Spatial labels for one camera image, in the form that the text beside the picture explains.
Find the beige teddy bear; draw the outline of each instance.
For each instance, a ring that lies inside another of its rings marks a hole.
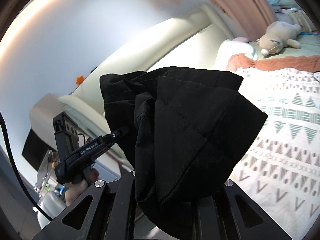
[[[300,25],[286,22],[274,22],[266,30],[266,34],[257,40],[263,56],[279,53],[283,48],[291,46],[300,49],[301,45],[295,39],[301,32]]]

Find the pink pillow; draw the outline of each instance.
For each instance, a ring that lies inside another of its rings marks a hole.
[[[237,38],[234,38],[233,41],[240,41],[240,42],[244,42],[244,43],[249,43],[249,39],[246,38],[246,37],[237,37]]]

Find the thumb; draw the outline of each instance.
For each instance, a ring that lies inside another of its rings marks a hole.
[[[77,197],[79,197],[87,189],[88,184],[84,179],[80,183],[74,185],[66,191],[65,198],[67,206],[70,205]]]

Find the white patterned blanket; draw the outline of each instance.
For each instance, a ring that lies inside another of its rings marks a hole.
[[[320,83],[293,68],[235,73],[244,77],[239,92],[268,119],[230,178],[301,240],[320,214]]]

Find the orange star decoration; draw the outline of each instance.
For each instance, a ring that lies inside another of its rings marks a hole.
[[[77,77],[76,84],[77,84],[78,86],[80,86],[83,81],[84,81],[84,76]]]

